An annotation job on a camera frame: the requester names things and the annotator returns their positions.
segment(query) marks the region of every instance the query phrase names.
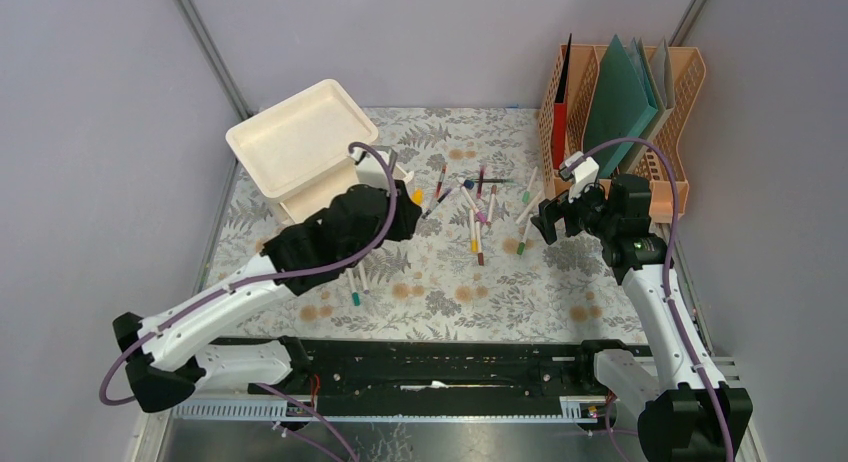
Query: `metal floor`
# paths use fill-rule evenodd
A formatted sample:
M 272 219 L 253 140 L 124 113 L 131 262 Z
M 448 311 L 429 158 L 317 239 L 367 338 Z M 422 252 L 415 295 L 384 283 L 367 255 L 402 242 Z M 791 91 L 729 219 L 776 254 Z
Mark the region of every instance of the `metal floor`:
M 293 437 L 282 438 L 267 422 L 173 419 L 170 424 L 160 462 L 331 460 Z M 363 462 L 621 460 L 608 437 L 574 436 L 580 429 L 566 424 L 342 423 L 336 427 Z M 345 455 L 341 444 L 318 423 L 310 423 L 300 433 L 340 457 Z M 631 461 L 644 460 L 634 437 L 617 440 Z

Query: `gray wall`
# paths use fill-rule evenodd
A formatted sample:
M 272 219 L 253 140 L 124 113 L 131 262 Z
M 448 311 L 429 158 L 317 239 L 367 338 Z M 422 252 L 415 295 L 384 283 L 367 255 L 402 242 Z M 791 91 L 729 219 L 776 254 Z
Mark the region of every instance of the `gray wall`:
M 362 106 L 538 107 L 557 44 L 656 43 L 690 0 L 195 0 L 248 104 L 325 78 Z
M 848 450 L 848 0 L 710 0 L 683 244 L 770 462 Z
M 0 460 L 122 459 L 111 321 L 190 295 L 235 122 L 172 0 L 0 0 Z

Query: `marker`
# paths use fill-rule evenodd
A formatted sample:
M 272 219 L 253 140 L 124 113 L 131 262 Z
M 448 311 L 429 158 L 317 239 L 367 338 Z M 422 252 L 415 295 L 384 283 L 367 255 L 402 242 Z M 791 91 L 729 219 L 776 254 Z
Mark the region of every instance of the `marker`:
M 445 198 L 446 198 L 448 195 L 450 195 L 450 191 L 451 191 L 451 188 L 450 188 L 450 187 L 448 187 L 448 190 L 446 190 L 446 191 L 445 191 L 445 193 L 444 193 L 444 194 L 442 194 L 442 196 L 441 196 L 441 197 L 439 197 L 439 200 L 437 200 L 437 201 L 436 201 L 436 205 L 434 205 L 432 208 L 427 209 L 427 212 L 424 212 L 424 215 L 422 215 L 422 216 L 421 216 L 421 218 L 422 218 L 422 219 L 426 219 L 426 218 L 427 218 L 427 216 L 428 216 L 428 215 L 430 215 L 430 214 L 433 212 L 433 210 L 435 210 L 435 208 L 436 208 L 436 207 L 438 207 L 438 206 L 439 206 L 439 204 L 441 204 L 441 203 L 442 203 L 442 201 L 443 201 L 443 200 L 445 200 Z
M 389 173 L 395 173 L 395 165 L 397 165 L 397 151 L 394 149 L 389 150 Z
M 492 226 L 492 220 L 495 218 L 495 193 L 498 191 L 497 186 L 492 186 L 492 191 L 489 193 L 489 211 L 486 212 L 486 225 Z
M 539 205 L 539 202 L 542 201 L 542 197 L 544 197 L 544 196 L 545 196 L 545 190 L 542 189 L 542 190 L 539 191 L 538 194 L 536 194 L 536 197 L 533 197 L 533 200 L 530 201 L 529 204 L 527 204 L 527 207 L 524 208 L 524 211 L 521 212 L 521 215 L 519 215 L 518 218 L 515 219 L 515 223 L 521 224 L 521 221 L 524 220 L 524 217 L 527 217 L 527 215 L 530 214 L 530 211 L 533 210 L 533 207 Z
M 527 189 L 524 191 L 524 196 L 521 197 L 521 201 L 525 204 L 530 200 L 530 189 L 533 188 L 533 182 L 536 181 L 536 171 L 538 170 L 538 167 L 533 167 L 533 174 L 530 175 L 530 182 L 527 183 Z
M 439 181 L 436 183 L 436 191 L 433 192 L 433 197 L 430 199 L 430 203 L 427 204 L 427 213 L 428 214 L 430 213 L 430 211 L 433 210 L 433 208 L 435 208 L 436 205 L 438 205 L 438 203 L 436 202 L 436 199 L 439 199 L 439 195 L 442 193 L 442 182 L 445 181 L 445 171 L 446 170 L 448 170 L 448 165 L 447 164 L 442 165 L 442 173 L 439 174 Z
M 486 223 L 486 216 L 483 215 L 483 213 L 480 212 L 480 209 L 477 208 L 477 204 L 474 203 L 474 199 L 471 198 L 471 194 L 469 194 L 468 189 L 465 188 L 465 181 L 463 181 L 462 179 L 456 179 L 456 180 L 459 181 L 459 186 L 460 186 L 459 188 L 460 188 L 460 190 L 462 190 L 462 195 L 465 196 L 465 200 L 467 200 L 468 203 L 471 205 L 471 210 L 474 211 L 474 215 L 477 216 L 477 220 L 479 220 L 481 223 L 485 224 Z
M 439 174 L 439 182 L 436 184 L 436 195 L 433 196 L 433 199 L 439 197 L 439 194 L 442 193 L 442 183 L 445 181 L 445 172 L 448 170 L 448 164 L 442 165 L 442 173 Z
M 353 270 L 347 269 L 347 282 L 350 284 L 350 295 L 353 297 L 353 305 L 359 307 L 359 293 L 356 292 L 356 284 L 353 282 Z
M 479 181 L 479 182 L 477 182 L 477 198 L 478 199 L 483 198 L 483 174 L 485 174 L 485 173 L 486 173 L 486 164 L 483 164 L 483 165 L 480 166 L 480 177 L 479 177 L 479 179 L 477 179 Z
M 524 226 L 524 235 L 521 236 L 521 243 L 518 244 L 518 251 L 516 252 L 518 255 L 524 253 L 524 246 L 527 245 L 527 234 L 530 233 L 530 227 L 533 226 L 531 220 L 532 217 L 527 217 L 527 225 Z
M 359 263 L 356 265 L 359 266 L 359 280 L 362 281 L 362 291 L 368 294 L 371 291 L 368 290 L 368 276 L 365 275 L 365 264 L 363 264 L 360 260 Z
M 481 224 L 478 220 L 474 223 L 474 235 L 477 237 L 477 265 L 483 265 L 483 238 L 480 237 Z
M 477 234 L 474 232 L 474 211 L 468 209 L 468 235 L 471 239 L 471 253 L 477 253 Z
M 484 184 L 514 184 L 515 179 L 483 179 Z

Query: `red folder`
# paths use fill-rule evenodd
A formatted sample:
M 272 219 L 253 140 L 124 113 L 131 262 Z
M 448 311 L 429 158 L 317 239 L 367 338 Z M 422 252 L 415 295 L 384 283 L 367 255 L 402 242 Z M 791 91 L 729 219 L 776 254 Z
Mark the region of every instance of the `red folder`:
M 571 34 L 568 35 L 568 44 L 565 46 L 565 54 L 562 63 L 562 72 L 559 76 L 556 98 L 554 98 L 554 124 L 551 130 L 551 162 L 554 170 L 559 169 L 565 160 L 565 129 L 568 120 L 566 107 L 566 94 L 568 93 L 568 63 L 571 59 Z

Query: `floral tablecloth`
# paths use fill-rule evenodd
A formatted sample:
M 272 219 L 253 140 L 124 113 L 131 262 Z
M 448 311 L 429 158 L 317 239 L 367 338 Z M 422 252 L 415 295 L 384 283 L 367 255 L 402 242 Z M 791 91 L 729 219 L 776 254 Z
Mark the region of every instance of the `floral tablecloth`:
M 456 176 L 513 178 L 499 185 L 494 222 L 483 230 L 485 266 L 471 253 L 467 205 L 454 191 L 412 241 L 386 242 L 369 254 L 370 294 L 355 307 L 341 278 L 270 308 L 226 335 L 465 341 L 644 343 L 630 301 L 601 259 L 597 240 L 581 235 L 546 246 L 523 233 L 515 218 L 533 167 L 540 164 L 536 111 L 527 109 L 365 109 L 380 130 L 377 144 L 398 151 L 415 171 L 415 188 L 432 195 L 442 164 Z M 534 192 L 541 189 L 536 182 Z M 488 207 L 489 188 L 481 208 Z M 243 169 L 210 265 L 207 284 L 243 265 L 282 227 Z

